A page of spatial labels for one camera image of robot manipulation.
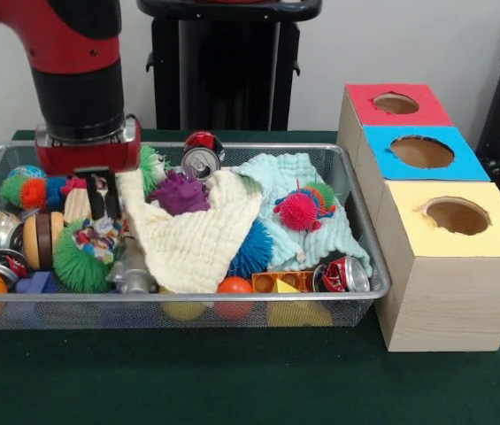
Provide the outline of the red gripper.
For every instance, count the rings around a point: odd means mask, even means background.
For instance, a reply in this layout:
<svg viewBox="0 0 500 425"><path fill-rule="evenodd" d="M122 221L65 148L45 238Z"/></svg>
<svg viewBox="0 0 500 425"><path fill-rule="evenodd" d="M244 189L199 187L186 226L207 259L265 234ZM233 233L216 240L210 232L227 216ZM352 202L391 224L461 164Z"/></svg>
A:
<svg viewBox="0 0 500 425"><path fill-rule="evenodd" d="M108 215L121 218L119 193L114 173L134 170L140 162L141 127L135 117L113 135L85 143L54 139L44 125L35 130L35 152L43 171L49 175L108 171ZM96 177L88 177L88 201L91 218L104 217L104 198L98 192Z"/></svg>

